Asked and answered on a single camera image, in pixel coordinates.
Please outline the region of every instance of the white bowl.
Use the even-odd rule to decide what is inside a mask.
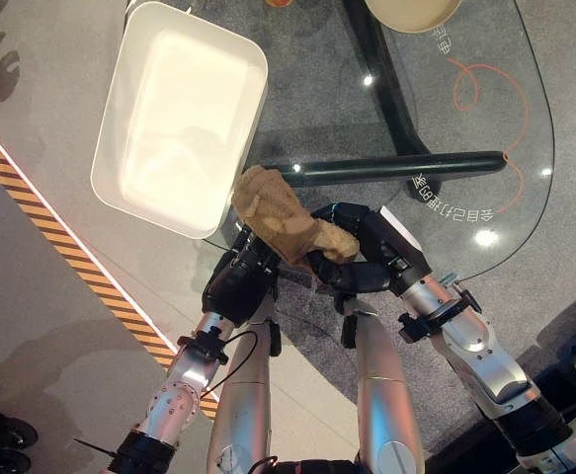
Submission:
[[[266,96],[249,39],[164,5],[131,14],[91,182],[107,205],[193,239],[229,206]]]

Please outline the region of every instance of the gray floor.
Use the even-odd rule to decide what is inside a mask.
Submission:
[[[554,119],[556,162],[553,183],[546,212],[530,241],[505,264],[468,284],[492,318],[506,349],[520,356],[521,362],[532,373],[539,373],[566,354],[570,342],[576,340],[576,2],[532,0],[519,2],[519,5]],[[27,53],[25,59],[29,65],[31,61],[37,61],[34,50]],[[11,126],[18,126],[14,118]],[[78,140],[72,140],[71,145],[76,146]],[[26,143],[26,151],[38,156],[47,145],[40,136]],[[41,369],[41,375],[37,384],[21,380],[24,388],[18,389],[17,393],[27,394],[24,400],[28,403],[15,402],[10,395],[5,395],[0,408],[14,410],[17,406],[18,415],[40,424],[43,422],[43,407],[37,405],[37,396],[49,394],[48,406],[52,417],[48,419],[54,421],[47,426],[49,436],[46,438],[52,438],[65,452],[71,452],[69,439],[74,435],[83,435],[112,447],[109,440],[123,437],[128,424],[143,409],[144,397],[136,396],[131,400],[122,397],[127,391],[127,378],[110,374],[115,374],[119,366],[127,366],[129,358],[135,357],[135,366],[145,366],[138,381],[142,390],[148,391],[147,387],[161,377],[161,372],[129,335],[124,334],[121,326],[110,319],[24,216],[18,217],[18,212],[0,191],[0,317],[3,318],[0,319],[0,380],[5,384],[19,380],[12,374],[21,371],[20,365],[16,365],[21,360],[30,360],[31,365]],[[27,252],[16,253],[18,248]],[[31,277],[26,272],[28,269],[34,270],[36,276]],[[284,281],[279,309],[286,312],[295,304],[302,307],[303,292],[313,295],[315,288],[305,290],[298,282]],[[300,294],[301,299],[295,301],[291,294]],[[390,298],[375,297],[372,304],[382,313],[396,316],[401,311],[401,307]],[[309,307],[304,309],[308,309],[304,313],[311,315],[308,320],[284,318],[284,330],[328,379],[343,393],[354,397],[355,362],[344,351],[340,355],[337,344],[340,321],[333,316],[330,298],[312,299]],[[90,320],[97,321],[94,323],[96,331],[88,322]],[[75,327],[64,328],[70,324]],[[397,329],[396,324],[390,324],[392,335]],[[46,367],[49,362],[40,356],[44,354],[42,349],[31,350],[28,344],[17,351],[23,339],[39,341],[38,347],[46,347],[48,351],[56,350],[55,338],[45,338],[47,333],[55,330],[57,332],[52,334],[58,335],[61,341],[74,341],[76,348],[73,349],[83,352],[71,353],[69,345],[66,348],[62,345],[60,349],[68,351],[65,356],[68,361],[57,357],[52,361],[52,367]],[[83,339],[98,346],[76,344],[73,334],[82,334]],[[478,415],[449,368],[426,343],[415,347],[399,344],[398,347],[408,378],[412,381],[425,445],[432,450],[439,449],[453,435],[478,420]],[[26,356],[20,355],[24,352],[27,352]],[[96,361],[91,358],[95,356],[98,357]],[[70,368],[62,372],[61,368],[69,363]],[[104,392],[110,394],[110,400],[115,403],[124,400],[115,416],[111,417],[114,420],[106,418],[106,423],[101,423],[100,416],[93,415],[91,403],[85,402],[85,397],[79,397],[80,393],[91,390],[93,384],[102,383],[102,380],[105,381]],[[60,434],[62,427],[69,427],[69,433]],[[43,472],[71,472],[63,468],[68,464],[61,464],[60,457],[63,456],[52,454],[55,449],[48,449],[44,444],[38,449],[39,459],[48,458],[59,463],[55,464],[59,466],[56,471],[48,469]],[[93,454],[74,456],[65,456],[79,466],[73,467],[72,472],[86,472],[85,466],[101,465],[95,462],[99,458],[95,459]]]
[[[0,186],[0,412],[32,424],[33,473],[92,473],[164,379],[149,355]],[[182,439],[174,472],[201,472],[210,421]]]

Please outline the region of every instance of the black clamp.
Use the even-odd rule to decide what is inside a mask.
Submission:
[[[219,338],[221,330],[211,326],[208,332],[197,331],[195,338],[181,336],[178,346],[193,348],[206,360],[219,360],[221,365],[228,363],[228,355],[223,352],[226,341]]]
[[[453,304],[442,306],[428,317],[412,318],[404,313],[397,320],[404,326],[399,330],[399,335],[408,344],[416,343],[425,336],[439,333],[441,327],[454,316],[470,305],[467,299],[458,299]]]

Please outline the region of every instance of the black robotic finger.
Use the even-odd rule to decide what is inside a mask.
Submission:
[[[241,326],[268,292],[276,294],[280,260],[260,238],[250,234],[242,250],[234,257],[222,257],[217,264],[202,295],[203,312],[217,313]]]
[[[343,293],[375,293],[388,290],[390,285],[388,272],[378,264],[335,264],[327,260],[319,250],[309,252],[307,260],[323,283]]]
[[[235,257],[237,257],[239,252],[241,252],[244,249],[246,243],[250,238],[251,233],[252,230],[250,229],[250,227],[244,225],[243,228],[239,231],[239,234],[237,234],[235,242],[232,244],[232,247],[230,247],[230,250],[224,252],[219,261],[217,262],[217,265],[215,265],[215,268],[213,269],[212,275],[210,276],[210,279],[208,280],[206,286],[209,286],[213,282],[213,280],[219,275],[219,273],[228,264],[230,264],[235,259]]]
[[[336,224],[352,235],[358,236],[360,223],[369,212],[370,209],[365,205],[335,202],[312,212],[311,216]]]

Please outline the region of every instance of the orange line drawing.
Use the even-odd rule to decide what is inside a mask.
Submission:
[[[510,159],[508,155],[510,151],[512,151],[514,148],[518,146],[518,144],[525,136],[525,133],[527,133],[527,129],[529,128],[529,102],[527,101],[525,92],[523,91],[523,88],[520,86],[520,84],[516,82],[514,78],[512,78],[508,73],[506,73],[502,69],[499,69],[498,67],[492,66],[490,64],[483,64],[483,63],[469,64],[468,66],[465,66],[452,57],[448,57],[448,61],[457,66],[458,68],[460,68],[460,71],[456,75],[456,79],[454,81],[453,86],[453,105],[454,108],[457,109],[458,111],[467,112],[471,110],[478,103],[479,86],[478,81],[476,80],[476,77],[472,72],[474,69],[486,69],[495,72],[496,74],[507,79],[507,81],[511,84],[511,86],[516,90],[518,96],[520,97],[523,103],[524,114],[521,129],[516,139],[507,148],[503,150],[503,159],[512,169],[514,169],[514,171],[516,172],[516,176],[518,177],[518,190],[516,191],[516,194],[511,198],[511,200],[506,205],[503,205],[502,207],[496,210],[496,212],[501,213],[505,212],[514,203],[520,200],[521,196],[523,195],[523,190],[525,189],[525,175],[523,174],[523,171],[518,167],[518,165],[514,162],[514,160]],[[469,78],[474,88],[474,96],[470,104],[462,104],[458,98],[458,89],[460,87],[460,82],[463,76],[467,76]]]

